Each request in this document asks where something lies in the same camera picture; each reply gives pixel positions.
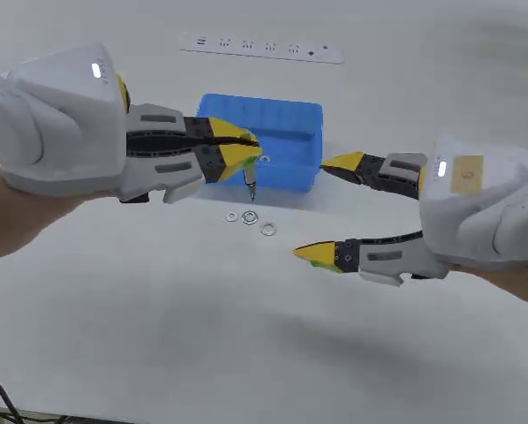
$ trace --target orange label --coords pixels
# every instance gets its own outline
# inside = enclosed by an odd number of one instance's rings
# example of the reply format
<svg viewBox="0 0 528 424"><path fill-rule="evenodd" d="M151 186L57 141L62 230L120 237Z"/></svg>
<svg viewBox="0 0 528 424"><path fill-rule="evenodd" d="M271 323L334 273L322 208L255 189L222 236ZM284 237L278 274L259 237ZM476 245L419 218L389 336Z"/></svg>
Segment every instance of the orange label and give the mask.
<svg viewBox="0 0 528 424"><path fill-rule="evenodd" d="M457 156L452 164L450 192L479 194L484 179L484 156Z"/></svg>

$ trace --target human arm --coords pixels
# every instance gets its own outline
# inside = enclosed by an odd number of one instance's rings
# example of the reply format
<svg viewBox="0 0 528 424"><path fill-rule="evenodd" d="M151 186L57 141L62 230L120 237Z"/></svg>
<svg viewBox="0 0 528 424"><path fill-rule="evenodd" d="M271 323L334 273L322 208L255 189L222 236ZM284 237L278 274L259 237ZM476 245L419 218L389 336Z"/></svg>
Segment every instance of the human arm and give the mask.
<svg viewBox="0 0 528 424"><path fill-rule="evenodd" d="M485 271L455 267L456 271L478 276L528 303L528 268L507 271Z"/></svg>
<svg viewBox="0 0 528 424"><path fill-rule="evenodd" d="M45 198L10 188L0 175L0 257L16 252L83 202L106 195Z"/></svg>

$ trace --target power strip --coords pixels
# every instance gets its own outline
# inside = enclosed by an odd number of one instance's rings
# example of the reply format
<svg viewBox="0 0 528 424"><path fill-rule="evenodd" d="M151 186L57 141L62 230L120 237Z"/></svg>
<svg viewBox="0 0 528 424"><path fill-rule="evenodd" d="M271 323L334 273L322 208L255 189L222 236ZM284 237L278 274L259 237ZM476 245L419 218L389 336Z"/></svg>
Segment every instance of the power strip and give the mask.
<svg viewBox="0 0 528 424"><path fill-rule="evenodd" d="M310 42L274 42L253 38L183 33L180 38L180 50L323 64L344 63L341 50L331 45Z"/></svg>

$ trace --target blue bin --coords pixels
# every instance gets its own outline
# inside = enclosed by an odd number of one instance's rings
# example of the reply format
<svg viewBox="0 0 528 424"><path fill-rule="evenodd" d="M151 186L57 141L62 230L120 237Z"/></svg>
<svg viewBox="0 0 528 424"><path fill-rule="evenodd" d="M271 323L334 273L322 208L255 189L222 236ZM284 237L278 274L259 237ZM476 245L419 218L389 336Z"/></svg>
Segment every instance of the blue bin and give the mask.
<svg viewBox="0 0 528 424"><path fill-rule="evenodd" d="M308 192L321 167L323 111L319 104L204 95L198 117L219 117L252 132L262 146L258 187ZM242 171L221 184L244 184Z"/></svg>

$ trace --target white table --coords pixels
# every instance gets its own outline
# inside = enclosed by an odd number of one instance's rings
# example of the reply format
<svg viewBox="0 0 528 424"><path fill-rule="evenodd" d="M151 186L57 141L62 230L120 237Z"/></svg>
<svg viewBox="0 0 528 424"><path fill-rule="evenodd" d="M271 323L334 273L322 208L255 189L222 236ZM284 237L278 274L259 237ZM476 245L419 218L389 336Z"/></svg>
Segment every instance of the white table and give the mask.
<svg viewBox="0 0 528 424"><path fill-rule="evenodd" d="M0 0L0 70L99 40L135 102L189 114L206 92L319 102L325 156L425 151L442 127L528 145L528 61L504 46L498 71L464 49L483 42L482 17L505 29L528 13L297 3ZM346 64L177 52L196 28L332 42ZM246 206L204 190L173 206L89 203L1 260L0 381L18 407L147 423L528 423L526 304L467 276L394 289L291 255L416 230L412 202L327 175L306 197L269 196L254 207L274 237L226 223Z"/></svg>

